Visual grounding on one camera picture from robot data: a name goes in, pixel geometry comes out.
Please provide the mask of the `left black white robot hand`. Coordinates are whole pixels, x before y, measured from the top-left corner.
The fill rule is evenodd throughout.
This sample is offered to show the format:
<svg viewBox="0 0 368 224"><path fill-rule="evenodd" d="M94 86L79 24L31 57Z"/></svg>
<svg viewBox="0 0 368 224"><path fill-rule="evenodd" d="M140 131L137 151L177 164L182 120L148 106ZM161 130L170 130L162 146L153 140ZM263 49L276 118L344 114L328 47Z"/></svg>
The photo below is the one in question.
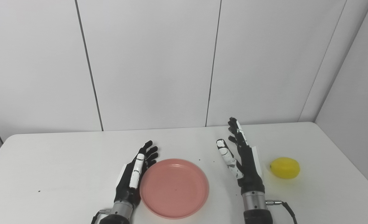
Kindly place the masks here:
<svg viewBox="0 0 368 224"><path fill-rule="evenodd" d="M149 140L142 148L139 149L137 154L144 155L144 162L139 176L138 187L132 188L129 186L135 161L137 159L137 156L135 156L130 163L126 164L120 181L116 187L116 195L114 199L114 202L120 202L123 200L129 202L133 206L133 208L138 207L141 200L139 187L143 175L151 166L156 164L156 159L159 156L158 146L153 146L153 141Z"/></svg>

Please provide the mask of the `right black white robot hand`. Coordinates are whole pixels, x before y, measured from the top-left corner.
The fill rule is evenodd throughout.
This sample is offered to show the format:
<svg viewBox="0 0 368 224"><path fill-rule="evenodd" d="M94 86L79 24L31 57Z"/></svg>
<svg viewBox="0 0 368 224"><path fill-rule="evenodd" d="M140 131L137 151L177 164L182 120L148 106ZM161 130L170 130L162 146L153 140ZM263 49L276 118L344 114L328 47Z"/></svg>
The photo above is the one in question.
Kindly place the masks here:
<svg viewBox="0 0 368 224"><path fill-rule="evenodd" d="M240 123L236 118L230 117L228 125L228 130L232 133L228 140L236 145L241 161L235 158L224 139L218 139L216 144L226 166L237 179L241 194L253 191L265 193L265 186L256 168L255 154Z"/></svg>

